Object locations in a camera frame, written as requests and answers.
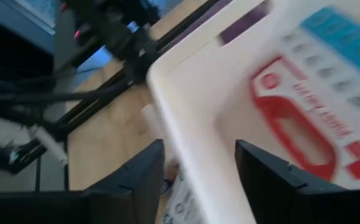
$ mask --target black cable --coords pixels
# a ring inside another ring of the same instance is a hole
[[[57,75],[57,74],[53,73],[53,75],[39,76],[39,77],[35,77],[35,78],[25,78],[25,79],[22,79],[22,80],[13,81],[13,83],[15,83],[15,84],[30,84],[30,83],[47,82],[47,81],[50,81],[51,79],[56,79],[57,80],[57,79],[61,79],[61,78],[74,77],[74,76],[77,76],[77,75],[81,75],[83,73],[96,71],[96,70],[99,70],[101,68],[102,67],[89,68],[89,69],[82,70],[82,71],[79,71],[79,72],[74,73],[74,74],[66,73],[64,75]]]
[[[102,98],[109,94],[120,94],[125,91],[132,83],[122,77],[115,85],[103,89],[93,90],[83,93],[54,93],[54,94],[1,94],[0,105],[27,105],[34,103],[57,103],[75,100],[94,100],[96,98]]]

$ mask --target wooden table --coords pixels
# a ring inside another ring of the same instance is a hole
[[[184,0],[150,28],[150,35],[154,39],[161,38],[206,1]],[[75,91],[94,90],[121,69],[122,64],[113,59]],[[140,113],[151,102],[147,86],[134,86],[70,134],[70,190],[86,189],[154,140]],[[73,102],[67,103],[66,110],[75,105]]]

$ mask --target white container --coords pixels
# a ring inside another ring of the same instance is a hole
[[[249,77],[276,56],[276,41],[332,4],[360,19],[360,1],[272,1],[270,13],[226,45],[218,35],[262,0],[234,0],[159,58],[149,85],[206,223],[255,223],[234,160],[244,139],[292,162],[252,103]]]

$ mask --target red logo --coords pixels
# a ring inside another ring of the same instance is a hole
[[[276,73],[266,74],[262,78],[262,85],[268,90],[276,88],[280,83],[280,76],[278,76]]]

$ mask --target white connector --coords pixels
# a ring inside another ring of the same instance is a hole
[[[31,133],[37,138],[43,146],[55,156],[60,163],[65,166],[68,164],[68,156],[64,149],[55,141],[55,139],[43,128],[39,126],[32,126]]]

